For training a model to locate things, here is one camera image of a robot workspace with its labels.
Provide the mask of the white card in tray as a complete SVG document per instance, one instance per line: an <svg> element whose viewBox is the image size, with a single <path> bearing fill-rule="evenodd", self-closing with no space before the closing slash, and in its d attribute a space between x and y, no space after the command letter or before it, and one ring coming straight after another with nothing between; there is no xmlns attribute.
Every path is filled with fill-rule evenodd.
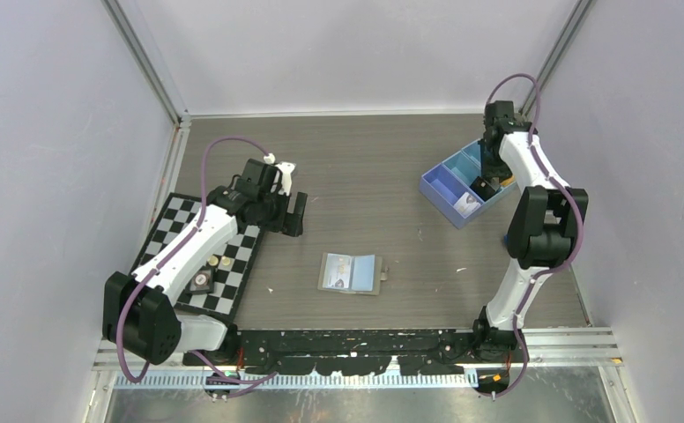
<svg viewBox="0 0 684 423"><path fill-rule="evenodd" d="M454 209L464 219L473 215L481 206L482 203L479 198L470 192L465 192L453 205Z"/></svg>

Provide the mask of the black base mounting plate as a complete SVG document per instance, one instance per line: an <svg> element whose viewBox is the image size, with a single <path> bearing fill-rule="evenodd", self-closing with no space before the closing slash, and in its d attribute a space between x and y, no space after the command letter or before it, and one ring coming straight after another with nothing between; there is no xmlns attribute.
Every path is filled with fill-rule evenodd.
<svg viewBox="0 0 684 423"><path fill-rule="evenodd" d="M471 330L239 330L216 351L187 352L187 366L210 361L251 375L454 375L459 366L485 364L501 370L519 365L516 340L502 345Z"/></svg>

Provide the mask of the grey blue card holder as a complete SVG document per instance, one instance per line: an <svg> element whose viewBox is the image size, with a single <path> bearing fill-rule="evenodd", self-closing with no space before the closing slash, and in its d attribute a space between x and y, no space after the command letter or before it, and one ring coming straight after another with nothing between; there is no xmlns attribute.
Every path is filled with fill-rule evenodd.
<svg viewBox="0 0 684 423"><path fill-rule="evenodd" d="M380 256L324 253L317 281L319 291L377 296L388 280L389 267Z"/></svg>

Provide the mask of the small dark framed tile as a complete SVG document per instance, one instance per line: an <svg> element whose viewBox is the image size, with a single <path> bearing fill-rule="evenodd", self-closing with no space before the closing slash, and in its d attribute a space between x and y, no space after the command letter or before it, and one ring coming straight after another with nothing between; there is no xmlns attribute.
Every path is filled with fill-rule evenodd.
<svg viewBox="0 0 684 423"><path fill-rule="evenodd" d="M213 288L213 268L211 266L203 266L190 279L185 291L193 295L208 294L213 291Z"/></svg>

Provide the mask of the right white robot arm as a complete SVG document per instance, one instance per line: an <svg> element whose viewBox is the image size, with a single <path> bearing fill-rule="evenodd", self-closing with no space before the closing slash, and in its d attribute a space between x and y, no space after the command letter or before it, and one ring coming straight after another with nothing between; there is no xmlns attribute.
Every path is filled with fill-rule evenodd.
<svg viewBox="0 0 684 423"><path fill-rule="evenodd" d="M525 312L536 292L575 259L589 196L560 177L533 123L517 118L511 101L487 103L483 123L478 142L480 174L471 189L488 200L496 196L500 183L512 180L521 191L505 236L509 267L496 295L472 326L472 352L489 362L517 348L523 339Z"/></svg>

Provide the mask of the blue three-compartment tray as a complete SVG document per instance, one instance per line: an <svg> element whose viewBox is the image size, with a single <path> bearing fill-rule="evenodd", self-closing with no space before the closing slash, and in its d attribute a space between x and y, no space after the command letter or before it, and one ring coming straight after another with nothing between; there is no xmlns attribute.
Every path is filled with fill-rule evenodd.
<svg viewBox="0 0 684 423"><path fill-rule="evenodd" d="M498 193L487 202L479 198L482 206L464 219L453 205L465 192L478 197L470 189L477 176L480 176L480 145L474 140L424 173L420 177L419 191L455 228L461 229L516 187L515 183L505 188L499 184Z"/></svg>

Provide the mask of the white printed card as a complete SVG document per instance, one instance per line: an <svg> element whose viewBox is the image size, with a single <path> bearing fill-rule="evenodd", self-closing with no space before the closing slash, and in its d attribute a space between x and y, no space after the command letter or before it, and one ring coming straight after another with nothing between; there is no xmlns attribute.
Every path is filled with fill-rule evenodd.
<svg viewBox="0 0 684 423"><path fill-rule="evenodd" d="M323 287L346 290L351 286L353 258L351 256L329 254L324 268Z"/></svg>

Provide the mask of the black card in tray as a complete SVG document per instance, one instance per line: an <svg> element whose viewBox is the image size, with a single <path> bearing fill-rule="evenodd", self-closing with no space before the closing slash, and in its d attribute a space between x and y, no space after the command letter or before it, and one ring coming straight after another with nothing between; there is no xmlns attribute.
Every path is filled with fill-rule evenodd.
<svg viewBox="0 0 684 423"><path fill-rule="evenodd" d="M489 181L477 176L470 185L470 189L484 202L493 198L500 188L495 188Z"/></svg>

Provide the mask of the orange card stack in tray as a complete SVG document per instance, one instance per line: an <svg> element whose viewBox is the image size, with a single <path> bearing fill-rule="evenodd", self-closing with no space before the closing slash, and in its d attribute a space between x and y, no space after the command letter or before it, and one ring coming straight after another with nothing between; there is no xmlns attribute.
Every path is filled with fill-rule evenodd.
<svg viewBox="0 0 684 423"><path fill-rule="evenodd" d="M501 181L501 182L500 182L500 185L501 185L503 188L505 188L505 187L510 186L510 185L513 184L514 182L515 182L515 176L512 175L510 178Z"/></svg>

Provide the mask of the black white checkerboard mat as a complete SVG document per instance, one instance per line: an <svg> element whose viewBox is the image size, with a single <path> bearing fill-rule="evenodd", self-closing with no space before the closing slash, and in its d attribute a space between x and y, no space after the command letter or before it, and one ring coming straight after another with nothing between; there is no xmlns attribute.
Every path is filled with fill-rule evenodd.
<svg viewBox="0 0 684 423"><path fill-rule="evenodd" d="M185 226L197 218L199 206L198 197L178 193L169 194L154 219L132 268L136 269L145 264L170 244ZM175 307L184 312L209 315L226 323L233 322L263 238L264 232L256 226L240 229L236 236L220 245L211 254L220 260L223 256L232 260L227 267L211 266L214 280L213 291L208 294L193 295L187 293L185 288L178 297Z"/></svg>

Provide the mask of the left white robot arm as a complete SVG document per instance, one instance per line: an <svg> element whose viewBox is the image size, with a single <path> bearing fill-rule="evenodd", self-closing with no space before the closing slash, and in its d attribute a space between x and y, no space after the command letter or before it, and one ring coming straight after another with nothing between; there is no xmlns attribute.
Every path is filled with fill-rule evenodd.
<svg viewBox="0 0 684 423"><path fill-rule="evenodd" d="M219 365L239 351L228 327L208 315L179 314L175 304L209 256L248 226L291 237L302 234L307 194L292 193L296 165L249 159L237 180L206 194L197 216L169 244L130 274L104 285L102 336L158 365L173 353L201 350Z"/></svg>

